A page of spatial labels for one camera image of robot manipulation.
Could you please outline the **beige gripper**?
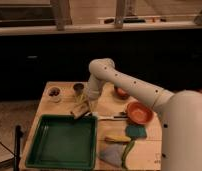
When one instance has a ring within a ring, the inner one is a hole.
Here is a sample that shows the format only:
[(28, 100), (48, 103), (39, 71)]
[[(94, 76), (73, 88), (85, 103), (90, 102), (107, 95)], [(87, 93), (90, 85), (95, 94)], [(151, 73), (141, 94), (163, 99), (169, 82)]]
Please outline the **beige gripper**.
[(75, 104), (73, 106), (73, 108), (71, 109), (70, 113), (73, 115), (73, 113), (77, 110), (80, 110), (80, 109), (89, 109), (90, 112), (93, 112), (97, 106), (97, 103), (98, 101), (97, 100), (86, 100), (84, 103), (81, 103), (81, 104)]

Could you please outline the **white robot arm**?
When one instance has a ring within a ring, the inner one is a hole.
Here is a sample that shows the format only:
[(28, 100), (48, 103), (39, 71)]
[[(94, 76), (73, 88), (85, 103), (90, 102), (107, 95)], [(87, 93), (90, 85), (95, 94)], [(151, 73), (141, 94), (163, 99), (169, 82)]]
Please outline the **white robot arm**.
[(79, 118), (94, 109), (107, 82), (126, 91), (161, 117), (161, 171), (202, 171), (202, 94), (173, 93), (115, 69), (110, 58), (94, 59), (84, 99), (71, 111)]

